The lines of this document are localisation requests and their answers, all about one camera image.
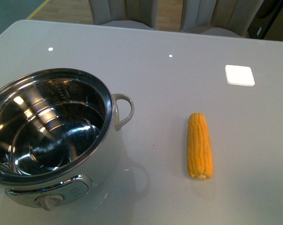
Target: pot rim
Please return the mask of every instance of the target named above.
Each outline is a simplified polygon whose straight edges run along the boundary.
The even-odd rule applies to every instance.
[[[80,156],[78,156],[75,160],[71,161],[70,163],[58,168],[57,170],[38,175],[20,175],[20,174],[9,173],[0,169],[0,184],[2,185],[31,186],[40,183],[45,183],[65,175],[66,173],[77,168],[81,163],[87,160],[99,148],[101,143],[105,140],[112,126],[115,106],[113,104],[113,97],[109,89],[96,76],[78,69],[53,68],[53,69],[40,70],[22,76],[0,89],[0,97],[2,95],[9,96],[9,98],[5,99],[4,102],[0,101],[0,106],[3,106],[3,104],[7,100],[9,100],[12,96],[16,94],[16,92],[13,93],[12,91],[15,90],[15,87],[17,86],[23,87],[25,85],[31,86],[32,84],[37,84],[39,82],[48,79],[76,80],[84,84],[87,84],[89,86],[91,85],[90,83],[91,81],[94,82],[92,83],[93,84],[92,88],[94,88],[97,91],[97,93],[101,96],[105,106],[105,118],[99,136],[91,144],[91,146],[87,150],[85,150]]]

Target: white pot body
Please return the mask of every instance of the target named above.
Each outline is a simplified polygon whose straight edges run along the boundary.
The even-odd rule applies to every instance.
[[[131,112],[119,121],[117,100],[123,99],[129,102]],[[89,155],[82,160],[72,162],[73,167],[62,170],[59,175],[57,170],[54,176],[49,172],[46,179],[37,182],[0,182],[5,193],[15,202],[35,208],[52,210],[55,206],[63,205],[79,199],[87,193],[92,193],[100,183],[113,171],[121,154],[122,137],[121,127],[133,116],[134,105],[132,100],[123,94],[112,95],[112,120],[110,127],[100,143],[94,147]]]

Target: corn cob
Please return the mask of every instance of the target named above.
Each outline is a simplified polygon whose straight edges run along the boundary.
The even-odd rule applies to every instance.
[[[207,180],[213,175],[209,130],[202,113],[193,113],[188,120],[187,169],[195,179]]]

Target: chair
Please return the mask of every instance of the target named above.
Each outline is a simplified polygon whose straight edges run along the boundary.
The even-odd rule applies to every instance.
[[[245,37],[264,0],[184,0],[180,32]]]
[[[89,0],[96,25],[153,30],[158,0]]]

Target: table surface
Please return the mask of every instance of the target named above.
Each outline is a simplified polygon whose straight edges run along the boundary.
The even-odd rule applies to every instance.
[[[226,65],[250,67],[255,85],[228,84]],[[0,36],[0,88],[61,67],[133,99],[122,156],[95,197],[51,212],[0,188],[1,225],[283,225],[283,42],[27,20]],[[128,109],[120,102],[121,116]],[[187,173],[194,112],[209,125],[208,181]]]

